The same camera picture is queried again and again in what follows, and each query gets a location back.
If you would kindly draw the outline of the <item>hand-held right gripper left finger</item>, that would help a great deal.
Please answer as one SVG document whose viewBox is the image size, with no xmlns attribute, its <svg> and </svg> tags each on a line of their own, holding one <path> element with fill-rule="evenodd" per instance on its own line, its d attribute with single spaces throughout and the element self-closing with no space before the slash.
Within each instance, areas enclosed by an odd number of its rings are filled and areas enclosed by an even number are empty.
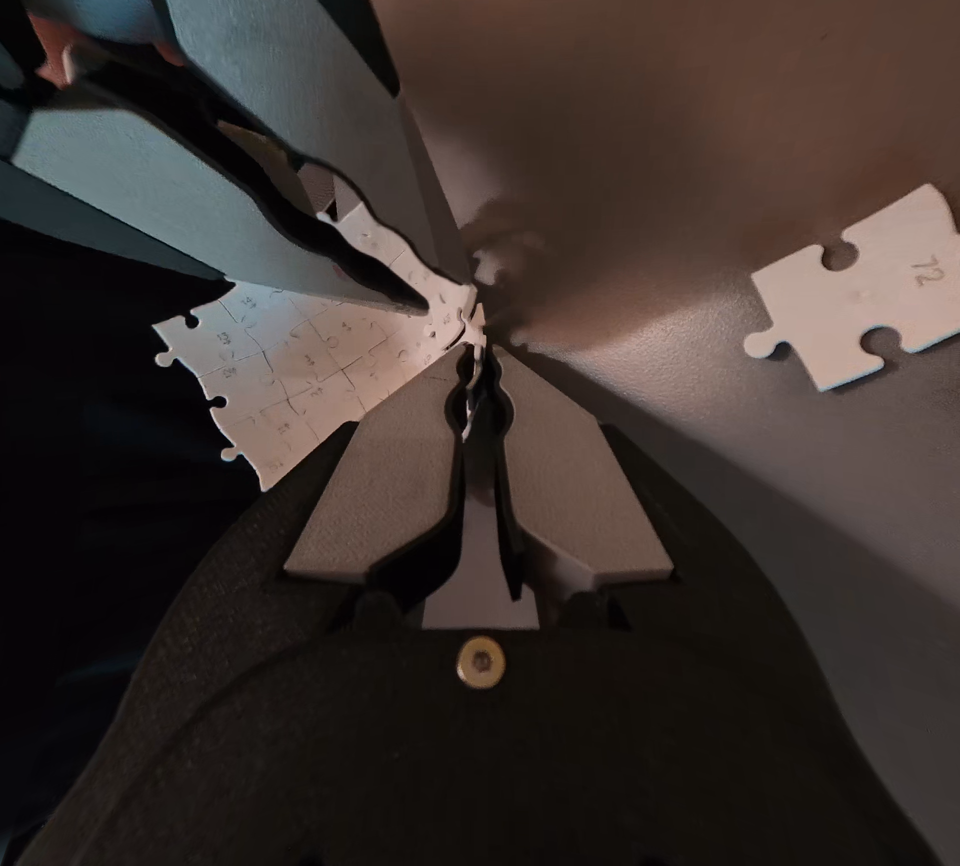
<svg viewBox="0 0 960 866">
<path fill-rule="evenodd" d="M 385 591 L 408 611 L 455 570 L 464 507 L 456 345 L 364 416 L 284 563 L 301 579 Z"/>
</svg>

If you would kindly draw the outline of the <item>partly built puzzle ball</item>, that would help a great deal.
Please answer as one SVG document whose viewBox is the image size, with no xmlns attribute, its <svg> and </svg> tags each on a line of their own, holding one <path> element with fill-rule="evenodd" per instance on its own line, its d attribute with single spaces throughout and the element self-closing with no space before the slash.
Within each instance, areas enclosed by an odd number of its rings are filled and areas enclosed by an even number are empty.
<svg viewBox="0 0 960 866">
<path fill-rule="evenodd" d="M 153 327 L 166 350 L 155 362 L 188 368 L 228 441 L 267 490 L 346 422 L 413 380 L 458 344 L 485 344 L 473 285 L 433 272 L 409 244 L 358 202 L 334 225 L 354 247 L 425 297 L 428 314 L 405 315 L 237 281 L 221 298 Z"/>
</svg>

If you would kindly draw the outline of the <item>white puzzle piece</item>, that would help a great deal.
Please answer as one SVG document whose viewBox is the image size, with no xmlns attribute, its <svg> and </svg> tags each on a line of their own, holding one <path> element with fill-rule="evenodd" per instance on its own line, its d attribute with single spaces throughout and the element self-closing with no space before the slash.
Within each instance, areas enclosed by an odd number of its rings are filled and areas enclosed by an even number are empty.
<svg viewBox="0 0 960 866">
<path fill-rule="evenodd" d="M 881 370 L 861 346 L 872 330 L 898 333 L 900 349 L 919 353 L 959 331 L 959 235 L 943 195 L 925 184 L 845 229 L 855 262 L 831 271 L 824 249 L 803 248 L 751 275 L 769 329 L 743 343 L 752 358 L 789 344 L 820 392 Z"/>
<path fill-rule="evenodd" d="M 486 361 L 486 345 L 470 344 L 465 347 L 459 367 L 463 385 L 463 442 L 466 442 L 471 434 L 477 409 L 484 396 Z"/>
</svg>

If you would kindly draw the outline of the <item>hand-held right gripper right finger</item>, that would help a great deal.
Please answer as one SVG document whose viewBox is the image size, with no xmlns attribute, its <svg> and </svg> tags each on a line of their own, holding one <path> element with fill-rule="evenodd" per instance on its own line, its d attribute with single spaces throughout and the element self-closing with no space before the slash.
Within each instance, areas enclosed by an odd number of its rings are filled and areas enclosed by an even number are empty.
<svg viewBox="0 0 960 866">
<path fill-rule="evenodd" d="M 577 594 L 671 578 L 598 420 L 500 346 L 489 351 L 489 440 L 501 564 L 539 620 L 557 620 Z"/>
</svg>

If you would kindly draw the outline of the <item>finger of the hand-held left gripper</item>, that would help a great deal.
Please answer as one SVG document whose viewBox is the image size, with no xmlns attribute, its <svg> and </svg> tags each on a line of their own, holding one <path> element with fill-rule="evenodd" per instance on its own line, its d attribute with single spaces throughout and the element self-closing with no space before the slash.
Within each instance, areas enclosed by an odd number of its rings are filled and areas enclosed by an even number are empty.
<svg viewBox="0 0 960 866">
<path fill-rule="evenodd" d="M 347 263 L 282 235 L 241 185 L 147 118 L 76 89 L 33 110 L 12 166 L 226 279 L 425 316 L 426 298 L 348 242 Z"/>
<path fill-rule="evenodd" d="M 190 65 L 452 281 L 460 233 L 371 0 L 165 0 Z"/>
</svg>

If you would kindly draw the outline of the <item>person's dark-clothed torso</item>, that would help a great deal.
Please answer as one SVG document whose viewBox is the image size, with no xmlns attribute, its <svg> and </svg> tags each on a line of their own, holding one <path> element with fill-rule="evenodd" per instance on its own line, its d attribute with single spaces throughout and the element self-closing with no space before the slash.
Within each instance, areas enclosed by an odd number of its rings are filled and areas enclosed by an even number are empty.
<svg viewBox="0 0 960 866">
<path fill-rule="evenodd" d="M 166 610 L 258 497 L 154 325 L 206 280 L 2 221 L 1 832 L 13 864 L 89 763 Z"/>
</svg>

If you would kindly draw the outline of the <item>person's left hand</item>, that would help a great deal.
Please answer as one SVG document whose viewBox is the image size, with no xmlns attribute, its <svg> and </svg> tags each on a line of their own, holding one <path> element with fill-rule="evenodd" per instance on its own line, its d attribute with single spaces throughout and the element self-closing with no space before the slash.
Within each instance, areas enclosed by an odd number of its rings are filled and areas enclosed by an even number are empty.
<svg viewBox="0 0 960 866">
<path fill-rule="evenodd" d="M 20 89 L 30 77 L 63 89 L 110 59 L 141 59 L 148 51 L 173 67 L 186 67 L 185 55 L 165 36 L 155 14 L 138 14 L 131 21 L 96 21 L 82 28 L 24 8 L 18 13 L 18 25 L 32 40 L 26 41 L 27 64 L 15 63 L 4 90 Z"/>
</svg>

